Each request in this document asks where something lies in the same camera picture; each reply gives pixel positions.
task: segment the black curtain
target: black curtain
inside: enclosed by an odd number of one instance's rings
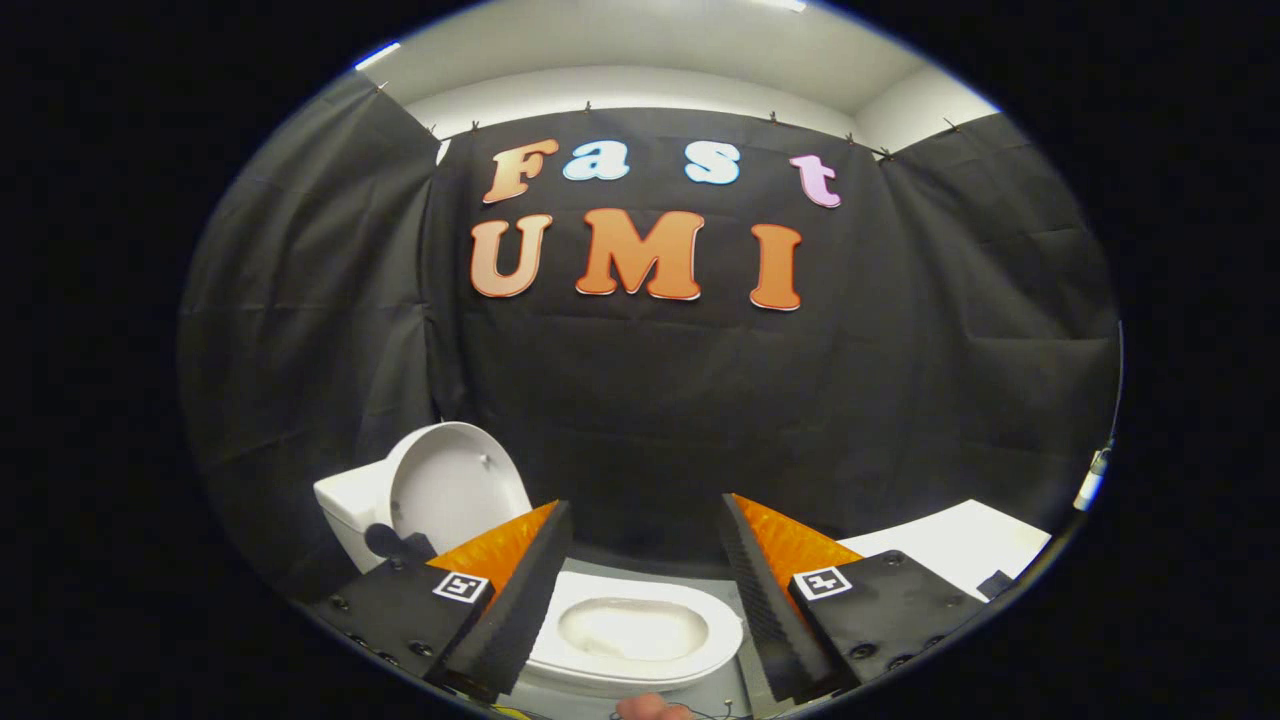
[[[554,138],[522,195],[493,205],[495,154]],[[627,145],[626,176],[561,174],[581,143]],[[740,177],[685,176],[698,140],[741,151]],[[835,170],[828,209],[790,158]],[[575,501],[576,555],[723,575],[717,496],[739,492],[833,537],[977,498],[1055,529],[1112,420],[1117,315],[1101,249],[1046,159],[1004,115],[892,160],[813,131],[692,110],[593,110],[452,141],[429,197],[424,273],[433,389],[445,418],[511,452],[530,500]],[[668,210],[705,218],[695,301],[621,288],[585,296],[595,208],[648,233]],[[468,279],[470,229],[549,214],[534,283],[515,297]],[[801,233],[792,313],[754,306],[756,223]]]
[[[180,307],[187,433],[230,539],[276,588],[355,577],[311,486],[435,420],[416,273],[439,142],[348,73],[250,160]]]
[[[554,138],[529,191],[485,205],[500,151]],[[628,173],[575,182],[579,145],[617,140]],[[695,140],[740,177],[685,176]],[[768,120],[591,110],[438,143],[357,76],[287,123],[236,182],[193,261],[180,366],[189,434],[233,539],[314,597],[355,570],[311,484],[438,418],[507,448],[530,500],[575,502],[572,555],[727,571],[712,512],[739,492],[835,537],[977,498],[1053,529],[1107,441],[1116,310],[1101,250],[1044,158],[1004,115],[877,160]],[[809,201],[790,158],[836,172]],[[576,292],[596,208],[648,233],[705,218],[695,301]],[[549,214],[538,277],[471,287],[471,228]],[[749,300],[751,227],[803,236],[799,310]]]

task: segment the blue letter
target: blue letter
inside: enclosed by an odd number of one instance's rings
[[[581,179],[618,179],[627,174],[627,146],[616,140],[588,142],[573,151],[577,160],[564,165],[564,177]]]
[[[692,163],[685,165],[685,174],[694,182],[728,184],[737,179],[737,160],[742,155],[737,147],[726,142],[699,140],[685,149],[685,158]]]

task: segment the white toilet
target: white toilet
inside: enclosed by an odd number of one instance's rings
[[[379,460],[315,483],[316,500],[361,573],[384,559],[365,546],[374,523],[422,533],[444,553],[532,510],[507,451],[467,423],[413,430]]]
[[[691,685],[737,655],[742,619],[699,589],[562,571],[525,673],[596,697]]]
[[[532,510],[507,452],[466,423],[415,430],[385,460],[325,478],[315,493],[361,573],[383,562],[365,546],[374,523],[402,538],[422,533],[444,553]],[[694,684],[741,643],[742,619],[705,592],[561,571],[525,671],[540,685],[630,697]]]

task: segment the finger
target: finger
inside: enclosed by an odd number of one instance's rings
[[[684,705],[668,705],[658,714],[657,720],[694,720],[694,711]]]
[[[617,705],[618,715],[622,720],[658,720],[658,714],[667,707],[667,701],[660,694],[646,693],[628,697]]]

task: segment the pink letter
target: pink letter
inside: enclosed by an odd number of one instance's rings
[[[809,200],[823,208],[836,208],[840,205],[840,196],[827,192],[827,181],[823,179],[835,178],[836,170],[824,168],[820,158],[817,155],[792,158],[791,165],[800,168],[800,187],[804,188],[804,193],[809,196]]]

